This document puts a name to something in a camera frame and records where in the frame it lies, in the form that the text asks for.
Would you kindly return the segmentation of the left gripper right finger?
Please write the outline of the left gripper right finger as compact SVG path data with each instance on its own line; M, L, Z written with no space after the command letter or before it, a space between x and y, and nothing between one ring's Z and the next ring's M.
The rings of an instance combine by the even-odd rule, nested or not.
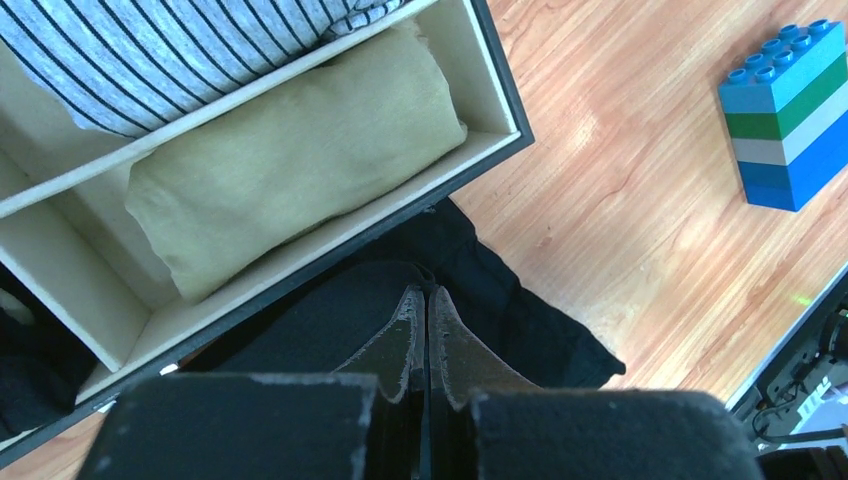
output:
M453 410L463 409L478 391L538 390L464 324L446 288L432 292L428 307L435 389Z

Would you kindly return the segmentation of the black underwear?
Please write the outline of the black underwear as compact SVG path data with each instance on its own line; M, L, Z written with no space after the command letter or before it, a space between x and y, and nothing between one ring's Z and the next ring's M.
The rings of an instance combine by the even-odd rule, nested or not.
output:
M524 288L443 200L214 340L190 372L329 372L391 319L405 290L442 286L464 325L548 388L598 388L626 368L583 324Z

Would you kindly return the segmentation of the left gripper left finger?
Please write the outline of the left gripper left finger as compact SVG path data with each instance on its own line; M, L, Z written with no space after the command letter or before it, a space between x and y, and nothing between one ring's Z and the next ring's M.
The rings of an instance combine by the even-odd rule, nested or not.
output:
M393 404L425 385L426 302L418 286L408 286L389 321L335 373L373 374Z

